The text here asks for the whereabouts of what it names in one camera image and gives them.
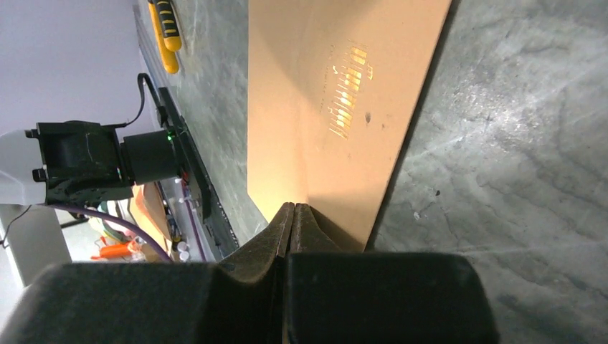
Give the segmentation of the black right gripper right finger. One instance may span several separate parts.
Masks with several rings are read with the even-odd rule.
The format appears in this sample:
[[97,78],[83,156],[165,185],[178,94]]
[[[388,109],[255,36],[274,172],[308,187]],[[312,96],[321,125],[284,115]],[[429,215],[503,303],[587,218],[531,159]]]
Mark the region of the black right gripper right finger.
[[286,257],[291,343],[498,343],[480,278],[466,258],[344,252],[306,204]]

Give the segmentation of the orange object behind table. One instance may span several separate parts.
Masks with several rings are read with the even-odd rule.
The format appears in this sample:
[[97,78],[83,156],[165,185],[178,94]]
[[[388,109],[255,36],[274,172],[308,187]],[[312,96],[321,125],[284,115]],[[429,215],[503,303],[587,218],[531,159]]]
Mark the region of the orange object behind table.
[[91,256],[92,260],[127,259],[141,251],[141,245],[135,240],[126,243],[109,244],[108,239],[105,236],[101,236],[96,241],[97,243],[99,243],[98,254]]

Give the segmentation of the yellow handled pliers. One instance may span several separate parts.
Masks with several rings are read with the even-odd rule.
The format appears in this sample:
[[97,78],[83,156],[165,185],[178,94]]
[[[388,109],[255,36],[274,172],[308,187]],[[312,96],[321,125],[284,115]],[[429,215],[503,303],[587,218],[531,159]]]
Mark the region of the yellow handled pliers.
[[148,0],[148,11],[163,67],[174,75],[179,71],[176,53],[182,47],[182,40],[172,1]]

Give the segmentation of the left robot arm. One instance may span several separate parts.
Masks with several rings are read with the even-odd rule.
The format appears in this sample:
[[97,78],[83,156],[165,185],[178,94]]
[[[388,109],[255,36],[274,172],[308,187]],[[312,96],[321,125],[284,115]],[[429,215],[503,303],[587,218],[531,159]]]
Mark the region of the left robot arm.
[[15,254],[9,243],[9,210],[49,206],[107,219],[143,239],[164,261],[171,256],[150,234],[135,224],[98,213],[104,201],[133,196],[132,187],[177,177],[180,164],[167,130],[119,139],[118,125],[69,121],[37,123],[31,130],[1,135],[1,248]]

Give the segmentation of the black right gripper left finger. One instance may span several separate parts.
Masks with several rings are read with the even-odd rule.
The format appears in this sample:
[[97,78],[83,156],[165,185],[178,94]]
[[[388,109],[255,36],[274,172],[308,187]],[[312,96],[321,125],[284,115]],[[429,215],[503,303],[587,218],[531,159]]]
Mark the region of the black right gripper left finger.
[[218,263],[72,263],[44,271],[3,343],[282,343],[282,282],[295,205]]

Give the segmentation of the brown paper envelope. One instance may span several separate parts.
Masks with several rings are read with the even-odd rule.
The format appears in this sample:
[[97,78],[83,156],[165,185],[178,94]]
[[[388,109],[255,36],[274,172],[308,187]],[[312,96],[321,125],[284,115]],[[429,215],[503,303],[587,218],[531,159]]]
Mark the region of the brown paper envelope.
[[251,1],[247,192],[311,206],[340,247],[371,236],[449,1]]

